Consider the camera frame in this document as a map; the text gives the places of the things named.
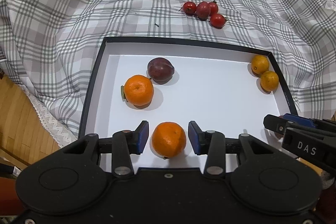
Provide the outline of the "large orange mandarin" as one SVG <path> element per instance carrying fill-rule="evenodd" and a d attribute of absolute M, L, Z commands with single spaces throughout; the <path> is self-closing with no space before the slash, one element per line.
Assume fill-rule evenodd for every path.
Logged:
<path fill-rule="evenodd" d="M 162 122 L 154 129 L 151 144 L 158 155 L 170 159 L 185 149 L 186 133 L 175 122 Z"/>

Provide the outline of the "mandarin with leaf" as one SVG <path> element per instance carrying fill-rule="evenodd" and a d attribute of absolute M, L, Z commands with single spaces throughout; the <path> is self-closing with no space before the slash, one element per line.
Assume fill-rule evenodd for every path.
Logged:
<path fill-rule="evenodd" d="M 142 107 L 152 101 L 154 87 L 149 78 L 143 75 L 133 75 L 121 87 L 121 96 L 132 105 Z"/>

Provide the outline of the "yellow orange citrus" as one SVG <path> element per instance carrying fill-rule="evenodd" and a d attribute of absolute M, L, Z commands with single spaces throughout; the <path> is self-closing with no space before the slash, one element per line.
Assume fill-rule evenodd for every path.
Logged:
<path fill-rule="evenodd" d="M 266 56 L 256 55 L 251 61 L 252 72 L 256 75 L 261 75 L 269 70 L 269 61 Z"/>
<path fill-rule="evenodd" d="M 272 92 L 277 89 L 278 83 L 279 77 L 273 71 L 266 71 L 260 77 L 260 85 L 267 92 Z"/>

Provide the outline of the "dark purple plum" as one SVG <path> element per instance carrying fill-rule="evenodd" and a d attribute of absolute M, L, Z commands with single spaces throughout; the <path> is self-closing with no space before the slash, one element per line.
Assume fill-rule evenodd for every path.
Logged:
<path fill-rule="evenodd" d="M 172 63 L 163 57 L 152 59 L 147 64 L 147 74 L 158 84 L 165 84 L 173 77 L 175 68 Z"/>

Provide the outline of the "cherry tomato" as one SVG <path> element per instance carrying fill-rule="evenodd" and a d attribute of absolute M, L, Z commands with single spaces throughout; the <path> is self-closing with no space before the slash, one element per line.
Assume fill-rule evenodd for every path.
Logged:
<path fill-rule="evenodd" d="M 197 10 L 197 5 L 194 2 L 185 2 L 182 6 L 182 10 L 186 15 L 194 15 Z"/>
<path fill-rule="evenodd" d="M 218 5 L 216 1 L 209 2 L 210 16 L 218 13 Z"/>
<path fill-rule="evenodd" d="M 212 14 L 210 16 L 210 25 L 217 29 L 222 29 L 226 24 L 227 18 L 222 14 Z"/>

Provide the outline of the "oblong red tomato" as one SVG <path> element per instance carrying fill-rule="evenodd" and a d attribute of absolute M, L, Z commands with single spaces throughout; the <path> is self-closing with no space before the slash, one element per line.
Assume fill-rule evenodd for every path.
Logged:
<path fill-rule="evenodd" d="M 200 2 L 196 8 L 196 15 L 200 20 L 207 20 L 211 13 L 209 4 L 205 1 Z"/>

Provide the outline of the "grey plaid cloth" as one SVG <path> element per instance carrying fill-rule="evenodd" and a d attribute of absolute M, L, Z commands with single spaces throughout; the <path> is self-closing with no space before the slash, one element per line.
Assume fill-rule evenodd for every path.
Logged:
<path fill-rule="evenodd" d="M 216 1 L 222 29 L 186 15 Z M 154 36 L 273 52 L 299 112 L 335 112 L 335 0 L 1 0 L 1 68 L 23 85 L 60 146 L 78 135 L 93 64 L 107 36 Z"/>

